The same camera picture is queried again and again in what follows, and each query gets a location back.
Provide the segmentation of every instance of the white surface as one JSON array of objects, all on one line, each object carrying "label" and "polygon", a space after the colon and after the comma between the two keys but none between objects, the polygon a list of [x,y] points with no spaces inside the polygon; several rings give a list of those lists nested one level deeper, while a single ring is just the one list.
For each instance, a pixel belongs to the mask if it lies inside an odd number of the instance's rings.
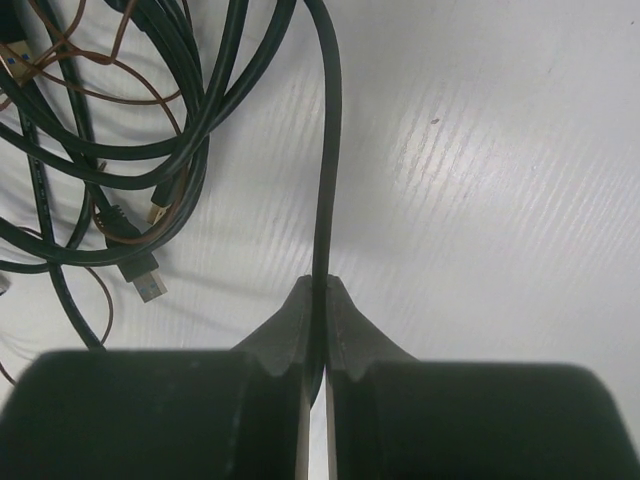
[{"label": "white surface", "polygon": [[[76,5],[58,3],[69,14]],[[89,3],[78,38],[100,32],[107,45],[118,17]],[[225,5],[190,3],[210,71]],[[328,3],[345,95],[332,272],[363,313],[419,357],[593,369],[637,444],[640,4]],[[274,4],[252,2],[243,62]],[[125,50],[171,91],[135,29]],[[110,91],[143,94],[118,74],[85,74]],[[101,271],[115,291],[111,346],[230,346],[309,272],[322,85],[317,39],[299,2],[273,66],[213,135],[201,205],[159,252],[169,294],[143,305],[115,267]],[[50,90],[63,104],[64,93]],[[159,109],[91,104],[100,140],[171,134]],[[15,112],[1,118],[15,124]],[[6,151],[0,214],[35,225],[24,156]],[[51,176],[55,213],[71,220],[79,185]],[[142,214],[148,195],[128,205]],[[99,246],[98,237],[90,244]],[[82,270],[67,271],[100,328],[106,309],[97,285]],[[41,351],[80,346],[46,277],[11,279],[0,300],[0,352],[11,371]],[[312,478],[326,476],[323,409],[313,412]]]}]

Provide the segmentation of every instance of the usb plug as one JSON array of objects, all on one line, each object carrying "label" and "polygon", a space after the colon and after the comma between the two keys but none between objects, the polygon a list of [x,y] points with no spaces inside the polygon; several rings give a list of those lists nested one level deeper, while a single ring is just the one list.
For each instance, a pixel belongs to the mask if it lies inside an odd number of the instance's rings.
[{"label": "usb plug", "polygon": [[[135,238],[140,235],[138,230],[124,215],[118,205],[98,214],[100,224],[114,236],[121,238]],[[109,238],[106,239],[107,248],[121,246],[122,243]],[[151,253],[137,255],[118,263],[118,269],[127,283],[133,283],[140,298],[147,303],[167,293],[160,273],[158,262]]]}]

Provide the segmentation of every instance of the gold-plated connector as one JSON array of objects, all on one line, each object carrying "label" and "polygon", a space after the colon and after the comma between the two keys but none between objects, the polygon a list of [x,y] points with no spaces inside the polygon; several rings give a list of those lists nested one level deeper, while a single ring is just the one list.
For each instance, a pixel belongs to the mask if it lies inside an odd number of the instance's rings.
[{"label": "gold-plated connector", "polygon": [[150,225],[155,225],[156,223],[158,223],[167,213],[169,207],[161,207],[159,205],[156,205],[155,203],[152,203],[149,214],[147,215],[147,223]]},{"label": "gold-plated connector", "polygon": [[19,81],[29,71],[27,64],[33,62],[33,55],[27,42],[21,40],[6,45],[0,44],[0,60],[9,74]]}]

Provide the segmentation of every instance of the black cable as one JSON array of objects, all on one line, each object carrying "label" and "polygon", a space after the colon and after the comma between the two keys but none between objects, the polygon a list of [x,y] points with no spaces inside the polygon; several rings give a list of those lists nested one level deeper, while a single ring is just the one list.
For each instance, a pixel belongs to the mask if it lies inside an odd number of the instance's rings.
[{"label": "black cable", "polygon": [[[20,126],[22,127],[23,134],[26,138],[29,138],[30,141],[37,143],[38,137],[33,123],[22,112],[19,112],[19,115]],[[43,240],[55,243],[53,223],[51,221],[51,212],[49,210],[46,173],[38,160],[33,157],[28,157],[28,160],[36,211],[38,214],[38,223],[40,224],[40,233]],[[62,305],[62,308],[67,314],[67,317],[78,336],[88,348],[104,349],[102,343],[98,337],[96,337],[95,333],[93,333],[93,330],[91,330],[91,327],[89,327],[73,301],[73,297],[71,296],[71,292],[69,292],[69,287],[67,286],[67,282],[62,272],[62,267],[55,263],[48,263],[47,269],[49,271],[53,288],[60,300],[60,304]]]},{"label": "black cable", "polygon": [[[124,0],[105,0],[115,9],[126,6]],[[27,135],[14,132],[0,123],[0,138],[30,155],[37,165],[50,166],[71,177],[86,182],[85,205],[81,208],[73,242],[66,247],[57,245],[52,238],[38,239],[0,218],[0,238],[20,250],[47,262],[39,265],[21,265],[0,261],[0,270],[40,273],[47,264],[56,266],[107,266],[119,264],[141,255],[152,253],[171,240],[186,224],[196,208],[204,185],[208,163],[209,134],[220,125],[242,102],[262,77],[286,34],[295,8],[295,0],[278,0],[271,21],[254,56],[241,72],[236,82],[228,88],[240,40],[249,0],[229,2],[221,45],[215,67],[207,88],[203,88],[202,67],[198,47],[176,0],[139,0],[131,21],[143,31],[159,52],[174,77],[186,106],[187,116],[183,132],[173,138],[146,145],[120,146],[97,143],[90,128],[86,100],[82,94],[72,93],[69,98],[73,107],[78,134],[65,129],[55,118],[50,107],[38,91],[20,87],[11,76],[0,69],[0,88],[18,107],[21,114],[37,128],[42,129],[60,142],[72,161],[55,155]],[[325,127],[322,168],[319,183],[318,206],[314,234],[313,253],[313,302],[314,311],[323,312],[326,302],[327,275],[331,222],[336,189],[338,154],[342,117],[340,57],[335,31],[322,0],[305,0],[318,31],[325,70]],[[55,21],[55,15],[47,0],[38,0],[44,14]],[[68,59],[62,68],[65,81],[81,84],[73,70],[73,60]],[[96,159],[122,161],[144,161],[168,156],[160,165],[137,176],[115,175],[101,172]],[[88,225],[89,196],[99,210],[108,209],[103,189],[142,190],[165,182],[175,182],[179,173],[186,169],[183,198],[167,224],[160,222],[143,232],[146,241],[136,245],[116,245],[112,248],[85,251],[77,247]],[[66,298],[64,289],[57,289]]]}]

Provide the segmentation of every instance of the tangled cables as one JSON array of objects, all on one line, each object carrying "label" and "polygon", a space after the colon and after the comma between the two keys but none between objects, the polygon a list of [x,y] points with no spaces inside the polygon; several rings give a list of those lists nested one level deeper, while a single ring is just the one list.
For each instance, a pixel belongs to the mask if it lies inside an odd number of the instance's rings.
[{"label": "tangled cables", "polygon": [[[150,276],[158,266],[153,252],[170,241],[189,220],[203,189],[209,134],[236,109],[260,80],[282,43],[296,5],[296,0],[277,0],[257,50],[235,83],[229,85],[249,4],[249,0],[230,1],[215,66],[205,86],[186,0],[105,2],[122,14],[109,54],[83,50],[72,41],[72,34],[81,24],[86,0],[79,1],[75,18],[66,30],[61,28],[48,0],[29,0],[51,38],[51,47],[37,58],[32,58],[30,54],[25,57],[13,48],[15,43],[0,38],[2,52],[8,52],[13,64],[23,67],[23,74],[19,77],[12,75],[11,69],[0,68],[0,88],[7,97],[0,102],[0,111],[13,103],[18,109],[22,127],[22,133],[18,133],[0,123],[0,137],[27,155],[40,227],[39,232],[33,232],[0,217],[0,237],[43,261],[40,264],[23,264],[0,260],[0,270],[22,274],[48,273],[71,324],[89,348],[103,348],[103,342],[78,311],[61,267],[115,264],[125,280],[136,285],[143,299],[163,293],[159,278]],[[329,271],[331,219],[340,148],[341,72],[338,44],[325,5],[322,0],[305,0],[305,3],[318,31],[325,69],[324,147],[312,271],[314,305],[316,310],[322,310]],[[143,75],[118,59],[125,31],[131,23],[148,37],[171,72],[178,86],[174,94],[162,97]],[[75,65],[75,60],[80,57],[124,70],[139,81],[152,98],[130,100],[85,88]],[[60,66],[62,78],[47,72],[52,64]],[[66,88],[76,132],[65,128],[56,117],[34,81],[36,77]],[[126,105],[158,105],[165,112],[175,136],[145,145],[97,143],[86,102],[88,96]],[[182,99],[186,109],[182,126],[168,106],[169,102],[178,98]],[[38,142],[39,131],[59,142],[68,158],[42,148]],[[143,162],[163,157],[166,158],[160,164],[140,175],[119,175],[104,169],[108,161]],[[56,240],[53,232],[50,199],[45,188],[45,168],[53,168],[82,180],[85,185],[84,201],[73,233],[65,245]],[[156,208],[149,218],[152,225],[140,232],[126,219],[120,207],[110,203],[105,191],[113,189],[126,192],[148,188],[154,189],[152,203]],[[107,248],[79,248],[92,223],[105,236]]]}]

